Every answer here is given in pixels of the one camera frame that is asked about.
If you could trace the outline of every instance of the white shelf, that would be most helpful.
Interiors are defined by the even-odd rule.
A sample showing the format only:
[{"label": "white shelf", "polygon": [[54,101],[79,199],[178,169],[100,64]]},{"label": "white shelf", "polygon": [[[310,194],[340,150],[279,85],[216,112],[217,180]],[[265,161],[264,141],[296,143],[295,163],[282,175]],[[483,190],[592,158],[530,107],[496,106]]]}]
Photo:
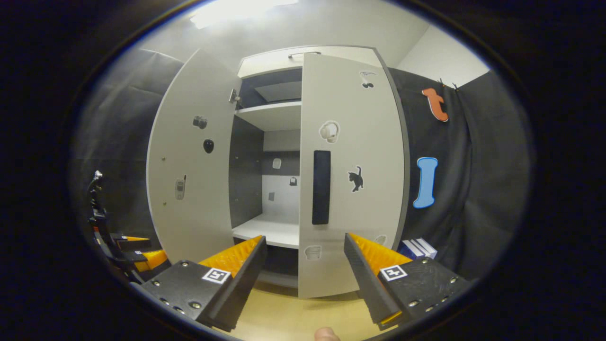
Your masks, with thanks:
[{"label": "white shelf", "polygon": [[265,131],[301,129],[301,101],[236,110],[236,116]]},{"label": "white shelf", "polygon": [[299,248],[299,224],[279,221],[278,218],[261,214],[231,230],[231,234],[248,240],[264,235],[268,245],[283,248]]}]

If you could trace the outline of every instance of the wooden floor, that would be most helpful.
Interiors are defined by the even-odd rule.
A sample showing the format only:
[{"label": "wooden floor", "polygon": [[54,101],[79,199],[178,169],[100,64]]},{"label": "wooden floor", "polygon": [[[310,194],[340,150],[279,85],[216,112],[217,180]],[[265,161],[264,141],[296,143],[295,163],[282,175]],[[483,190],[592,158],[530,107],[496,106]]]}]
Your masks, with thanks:
[{"label": "wooden floor", "polygon": [[380,331],[373,324],[356,292],[299,299],[296,289],[257,282],[236,329],[226,334],[251,341],[313,341],[314,332],[324,326],[332,327],[341,341],[364,340],[390,330]]}]

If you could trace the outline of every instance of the open cabinet door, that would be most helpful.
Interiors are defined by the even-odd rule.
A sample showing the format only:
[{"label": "open cabinet door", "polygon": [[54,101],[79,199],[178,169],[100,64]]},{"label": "open cabinet door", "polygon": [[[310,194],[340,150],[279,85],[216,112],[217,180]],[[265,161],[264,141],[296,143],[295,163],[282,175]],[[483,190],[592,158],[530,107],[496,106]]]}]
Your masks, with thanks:
[{"label": "open cabinet door", "polygon": [[[304,58],[299,296],[320,297],[358,289],[343,251],[346,232],[394,245],[401,223],[404,144],[382,68],[332,56]],[[318,150],[329,151],[330,160]]]},{"label": "open cabinet door", "polygon": [[[229,97],[241,83],[198,50],[158,109],[147,152],[147,196],[158,239],[173,263],[198,262],[233,246],[228,167],[236,105]],[[196,116],[207,120],[203,129],[194,125]]]}]

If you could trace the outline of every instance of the white book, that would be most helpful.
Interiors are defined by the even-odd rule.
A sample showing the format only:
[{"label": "white book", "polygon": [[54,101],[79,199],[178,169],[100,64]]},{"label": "white book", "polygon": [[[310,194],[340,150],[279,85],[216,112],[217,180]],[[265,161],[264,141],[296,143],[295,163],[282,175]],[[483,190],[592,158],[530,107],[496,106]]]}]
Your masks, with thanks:
[{"label": "white book", "polygon": [[409,258],[416,259],[417,257],[423,257],[424,253],[421,252],[413,243],[411,243],[410,240],[404,240],[402,242],[410,250],[410,252],[411,252],[410,256],[412,256],[412,255],[414,256],[414,257],[409,257]]},{"label": "white book", "polygon": [[436,258],[436,254],[438,254],[438,250],[434,249],[425,241],[423,238],[419,238],[416,240],[427,252],[429,252],[429,257],[431,259]]},{"label": "white book", "polygon": [[431,254],[429,253],[429,251],[425,250],[425,248],[423,248],[423,246],[421,246],[421,244],[419,244],[416,240],[411,239],[410,242],[415,245],[417,247],[417,249],[421,250],[421,252],[423,252],[423,255],[425,257],[429,257]]}]

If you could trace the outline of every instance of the white wall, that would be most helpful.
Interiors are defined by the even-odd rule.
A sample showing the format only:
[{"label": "white wall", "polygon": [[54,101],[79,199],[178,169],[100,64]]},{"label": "white wall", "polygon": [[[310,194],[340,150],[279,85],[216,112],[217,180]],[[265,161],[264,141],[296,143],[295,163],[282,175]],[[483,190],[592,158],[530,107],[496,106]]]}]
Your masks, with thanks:
[{"label": "white wall", "polygon": [[[297,186],[290,185],[290,179],[297,179]],[[271,217],[272,221],[281,223],[299,224],[299,176],[291,175],[263,175],[263,216]],[[274,201],[270,201],[269,193],[274,192]]]},{"label": "white wall", "polygon": [[488,67],[460,42],[430,26],[397,66],[416,75],[461,86],[488,72]]},{"label": "white wall", "polygon": [[299,0],[201,30],[190,22],[193,14],[195,10],[149,34],[140,47],[182,61],[203,49],[237,72],[243,57],[257,53],[303,45],[361,45],[376,47],[385,63],[395,67],[429,26],[380,0]]},{"label": "white wall", "polygon": [[263,136],[264,152],[290,152],[301,150],[300,130],[275,130]]}]

